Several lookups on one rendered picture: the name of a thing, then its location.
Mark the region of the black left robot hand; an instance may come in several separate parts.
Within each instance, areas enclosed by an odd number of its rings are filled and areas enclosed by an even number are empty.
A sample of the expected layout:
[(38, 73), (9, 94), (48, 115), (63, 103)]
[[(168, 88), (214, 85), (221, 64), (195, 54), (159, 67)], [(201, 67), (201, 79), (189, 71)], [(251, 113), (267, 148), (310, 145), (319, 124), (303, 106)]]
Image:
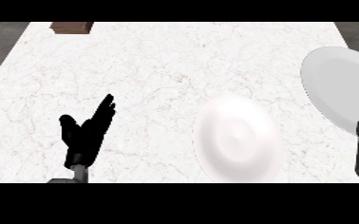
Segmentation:
[(65, 167), (82, 165), (88, 168), (100, 149), (103, 137), (115, 116), (115, 103), (110, 94), (103, 98), (94, 115), (78, 124), (71, 115), (62, 115), (59, 123), (62, 127), (62, 141), (68, 146)]

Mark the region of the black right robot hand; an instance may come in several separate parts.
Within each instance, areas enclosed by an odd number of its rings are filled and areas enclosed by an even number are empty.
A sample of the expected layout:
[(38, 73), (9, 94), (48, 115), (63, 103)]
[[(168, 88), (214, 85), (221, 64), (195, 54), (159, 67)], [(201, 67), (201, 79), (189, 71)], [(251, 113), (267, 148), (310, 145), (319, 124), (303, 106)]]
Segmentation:
[(354, 173), (359, 177), (359, 121), (356, 122), (356, 158), (354, 158)]

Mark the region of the grey round plate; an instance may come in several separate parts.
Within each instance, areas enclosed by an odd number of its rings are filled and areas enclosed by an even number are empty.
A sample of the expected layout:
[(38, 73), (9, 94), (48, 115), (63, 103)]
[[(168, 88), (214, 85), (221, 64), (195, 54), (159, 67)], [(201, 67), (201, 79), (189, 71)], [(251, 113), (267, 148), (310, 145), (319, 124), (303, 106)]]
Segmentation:
[(305, 56), (300, 78), (323, 117), (351, 135), (359, 123), (359, 51), (320, 47)]

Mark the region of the white round plate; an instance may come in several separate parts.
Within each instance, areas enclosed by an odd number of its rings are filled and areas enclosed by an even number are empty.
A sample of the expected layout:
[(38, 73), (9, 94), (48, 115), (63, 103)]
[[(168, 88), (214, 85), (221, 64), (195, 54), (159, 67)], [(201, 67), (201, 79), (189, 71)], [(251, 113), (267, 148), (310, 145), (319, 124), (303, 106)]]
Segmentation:
[(283, 163), (273, 118), (251, 99), (223, 95), (202, 107), (193, 126), (196, 159), (212, 181), (270, 182)]

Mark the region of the brown wooden block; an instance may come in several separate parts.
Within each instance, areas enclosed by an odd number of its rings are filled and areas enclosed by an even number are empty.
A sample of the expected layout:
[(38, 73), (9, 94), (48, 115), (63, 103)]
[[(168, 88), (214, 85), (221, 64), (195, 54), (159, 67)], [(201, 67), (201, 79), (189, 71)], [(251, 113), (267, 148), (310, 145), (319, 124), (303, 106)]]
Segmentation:
[(56, 34), (88, 34), (93, 22), (53, 22), (50, 25)]

